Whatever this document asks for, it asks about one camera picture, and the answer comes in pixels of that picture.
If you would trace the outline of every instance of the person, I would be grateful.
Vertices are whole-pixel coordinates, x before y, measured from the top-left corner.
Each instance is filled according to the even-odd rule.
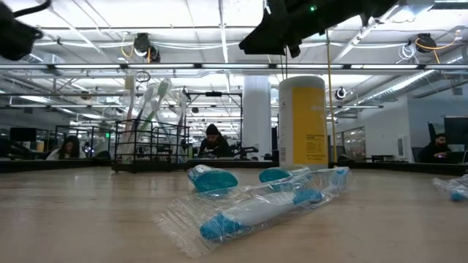
[[[55,149],[47,157],[47,161],[56,161],[70,158],[86,158],[86,154],[80,148],[80,140],[76,136],[68,136],[59,149]]]
[[[198,156],[230,157],[232,155],[233,152],[230,150],[226,139],[214,124],[210,124],[206,128],[206,138],[201,143]]]
[[[430,142],[421,152],[419,158],[423,163],[440,163],[447,158],[447,153],[452,150],[447,147],[447,137],[445,134],[436,135],[436,139]]]

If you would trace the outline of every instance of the ceiling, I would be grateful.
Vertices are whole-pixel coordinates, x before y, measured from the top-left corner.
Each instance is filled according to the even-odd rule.
[[[37,5],[35,0],[4,2],[13,10]],[[150,34],[150,40],[161,54],[162,63],[284,63],[284,57],[281,59],[279,56],[247,56],[238,48],[238,43],[261,21],[262,15],[262,0],[54,0],[53,8],[23,16],[20,20],[40,27],[45,32],[45,37],[36,43],[33,54],[51,53],[63,59],[62,63],[65,64],[145,63],[144,58],[135,55],[126,57],[122,53],[122,50],[127,55],[131,53],[133,38],[136,33],[143,32]],[[224,21],[226,45],[223,45],[221,20]],[[413,58],[401,59],[399,53],[402,46],[408,43],[408,39],[414,41],[418,33],[430,33],[439,46],[453,42],[439,51],[439,56],[444,57],[446,53],[465,43],[468,37],[465,27],[467,24],[468,10],[465,9],[429,10],[410,18],[399,13],[372,28],[349,48],[349,52],[343,53],[348,42],[363,32],[361,19],[354,17],[330,28],[331,59],[333,63],[338,64],[417,63]],[[304,39],[301,54],[297,58],[288,58],[288,63],[326,64],[325,41],[325,36],[319,35]],[[435,62],[433,53],[416,53],[415,57],[420,64]],[[22,78],[29,78],[33,83],[52,91],[52,78],[28,77],[31,72],[11,71],[10,74],[12,73],[18,73]],[[226,91],[226,74],[209,73],[204,77],[172,78],[171,82],[173,88],[179,90],[185,87],[195,92]],[[284,78],[279,72],[266,74],[269,75],[273,88]],[[229,78],[232,92],[242,92],[244,76],[243,72],[231,72]],[[328,88],[328,76],[319,76],[324,79]],[[348,96],[358,98],[398,76],[385,70],[373,74],[332,74],[332,90],[343,87],[352,91]],[[157,75],[152,77],[150,83],[162,79]],[[88,90],[92,93],[115,93],[124,89],[124,80],[121,77],[80,78],[68,83],[69,80],[71,77],[57,79],[56,85],[63,86],[61,92],[77,93]],[[3,91],[11,92],[5,85],[2,86]],[[24,92],[31,91],[31,86],[23,85],[22,88]],[[141,88],[141,91],[144,91],[146,85],[142,85]],[[76,104],[102,103],[105,100],[100,97],[85,102],[80,97],[61,99]],[[214,104],[220,101],[200,97],[197,102]],[[229,99],[223,102],[232,104]],[[212,109],[200,111],[200,115],[209,113],[222,114]],[[238,109],[230,110],[232,115],[238,113]],[[272,113],[276,115],[277,109],[273,108]]]

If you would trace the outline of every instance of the beanie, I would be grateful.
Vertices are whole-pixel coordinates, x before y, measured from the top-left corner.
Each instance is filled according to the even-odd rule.
[[[214,124],[210,124],[208,128],[206,128],[206,135],[218,135],[219,131],[218,128]]]

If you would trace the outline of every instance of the woman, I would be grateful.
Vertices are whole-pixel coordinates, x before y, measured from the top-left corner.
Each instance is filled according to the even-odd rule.
[[[68,136],[59,149],[55,149],[47,157],[48,161],[56,161],[70,158],[86,158],[86,154],[80,149],[80,140],[76,136]]]

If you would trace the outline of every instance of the wall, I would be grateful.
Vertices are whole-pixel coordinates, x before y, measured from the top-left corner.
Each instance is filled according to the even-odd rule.
[[[55,131],[57,125],[69,125],[67,115],[48,112],[44,109],[32,109],[33,113],[24,113],[23,109],[0,110],[0,127],[32,127]]]
[[[464,87],[463,96],[454,96],[451,90],[430,95],[422,99],[413,99],[412,95],[421,94],[427,88],[408,96],[409,127],[412,147],[424,147],[430,142],[428,122],[433,123],[436,133],[444,132],[445,116],[468,115],[468,85]]]
[[[397,102],[383,103],[382,109],[363,110],[357,119],[340,119],[336,133],[364,127],[366,130],[366,155],[398,156],[398,138],[405,138],[406,160],[412,161],[410,125],[408,119],[407,96]]]

